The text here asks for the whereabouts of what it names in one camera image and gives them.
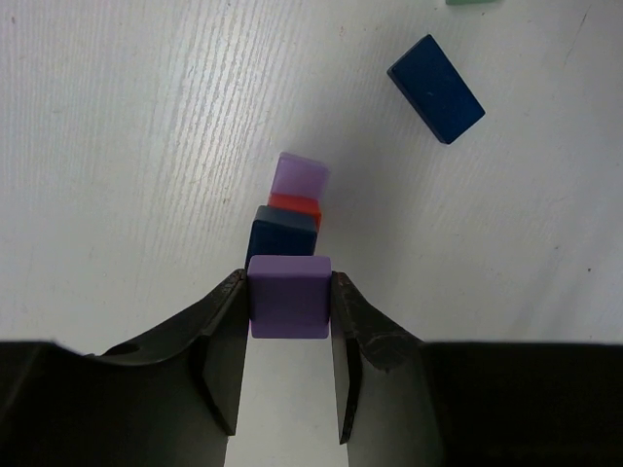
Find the small dark blue block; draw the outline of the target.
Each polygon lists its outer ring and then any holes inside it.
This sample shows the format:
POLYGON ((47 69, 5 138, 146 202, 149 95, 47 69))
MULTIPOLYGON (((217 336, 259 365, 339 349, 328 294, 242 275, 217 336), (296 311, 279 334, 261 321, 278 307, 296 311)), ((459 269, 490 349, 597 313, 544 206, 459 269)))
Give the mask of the small dark blue block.
POLYGON ((244 266, 247 268, 256 255, 313 256, 316 240, 311 215, 260 205, 251 225, 244 266))

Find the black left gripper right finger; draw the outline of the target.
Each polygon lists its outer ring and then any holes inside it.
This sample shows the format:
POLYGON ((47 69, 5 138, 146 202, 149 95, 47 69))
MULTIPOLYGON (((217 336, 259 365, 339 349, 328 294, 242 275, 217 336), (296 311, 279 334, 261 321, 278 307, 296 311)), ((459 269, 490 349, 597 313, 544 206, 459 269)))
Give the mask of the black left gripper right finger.
POLYGON ((618 466, 622 349, 421 341, 331 278, 339 440, 351 466, 618 466))

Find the green notched wood block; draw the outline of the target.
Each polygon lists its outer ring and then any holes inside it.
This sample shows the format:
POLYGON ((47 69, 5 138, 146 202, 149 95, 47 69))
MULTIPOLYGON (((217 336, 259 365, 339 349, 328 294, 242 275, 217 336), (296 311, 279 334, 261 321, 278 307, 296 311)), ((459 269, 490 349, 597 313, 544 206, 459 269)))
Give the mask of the green notched wood block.
POLYGON ((490 4, 496 2, 496 0, 446 0, 445 3, 448 6, 467 6, 467 5, 480 5, 490 4))

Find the red letter wood cube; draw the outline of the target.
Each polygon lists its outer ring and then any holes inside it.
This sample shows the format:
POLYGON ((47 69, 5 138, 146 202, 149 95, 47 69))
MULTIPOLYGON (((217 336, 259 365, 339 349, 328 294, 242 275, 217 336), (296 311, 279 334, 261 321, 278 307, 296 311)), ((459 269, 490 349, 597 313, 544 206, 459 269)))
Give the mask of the red letter wood cube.
POLYGON ((268 206, 312 216, 316 229, 320 230, 322 213, 317 199, 271 193, 268 206))

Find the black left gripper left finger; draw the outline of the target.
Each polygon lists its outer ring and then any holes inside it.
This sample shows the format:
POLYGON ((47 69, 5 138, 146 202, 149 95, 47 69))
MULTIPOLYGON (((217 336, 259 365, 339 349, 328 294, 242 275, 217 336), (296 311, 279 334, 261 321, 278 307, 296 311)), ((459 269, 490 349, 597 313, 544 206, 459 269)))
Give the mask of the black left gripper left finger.
POLYGON ((221 466, 235 434, 246 275, 100 355, 1 345, 5 466, 221 466))

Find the purple wood cube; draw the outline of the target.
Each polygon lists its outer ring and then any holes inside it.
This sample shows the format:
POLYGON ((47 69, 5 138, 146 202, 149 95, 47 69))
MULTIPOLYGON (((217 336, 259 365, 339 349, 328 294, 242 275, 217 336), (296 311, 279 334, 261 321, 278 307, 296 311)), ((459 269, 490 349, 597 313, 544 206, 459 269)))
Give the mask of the purple wood cube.
POLYGON ((325 256, 253 256, 247 270, 252 337, 327 338, 331 275, 325 256))
POLYGON ((324 163, 282 152, 271 193, 321 200, 329 176, 330 170, 324 163))

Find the long dark blue block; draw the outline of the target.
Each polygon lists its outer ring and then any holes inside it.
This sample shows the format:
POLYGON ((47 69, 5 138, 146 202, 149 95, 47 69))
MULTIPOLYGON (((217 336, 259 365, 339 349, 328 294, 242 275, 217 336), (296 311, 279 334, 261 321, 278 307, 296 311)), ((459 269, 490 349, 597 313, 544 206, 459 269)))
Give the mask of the long dark blue block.
POLYGON ((430 34, 393 63, 387 75, 443 144, 452 144, 486 115, 430 34))

